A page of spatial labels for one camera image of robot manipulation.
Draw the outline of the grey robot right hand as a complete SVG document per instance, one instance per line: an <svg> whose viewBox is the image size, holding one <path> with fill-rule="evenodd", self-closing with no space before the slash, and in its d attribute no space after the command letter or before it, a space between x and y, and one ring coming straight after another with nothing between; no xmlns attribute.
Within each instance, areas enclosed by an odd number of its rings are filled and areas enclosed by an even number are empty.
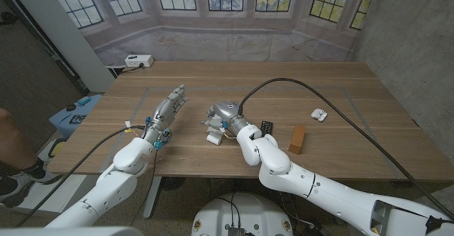
<svg viewBox="0 0 454 236"><path fill-rule="evenodd" d="M241 129L250 125L244 116L238 114L238 111L239 105L233 101L222 101L208 109L208 119L202 123L216 130L226 128L236 136Z"/></svg>

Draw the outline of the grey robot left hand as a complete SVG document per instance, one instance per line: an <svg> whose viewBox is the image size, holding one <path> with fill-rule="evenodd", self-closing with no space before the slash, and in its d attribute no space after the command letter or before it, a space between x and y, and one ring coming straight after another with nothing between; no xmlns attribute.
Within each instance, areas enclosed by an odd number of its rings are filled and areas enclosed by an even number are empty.
<svg viewBox="0 0 454 236"><path fill-rule="evenodd" d="M171 126L179 110L188 101L185 96L185 85L178 86L166 99L161 101L141 137L150 144L158 141L164 130Z"/></svg>

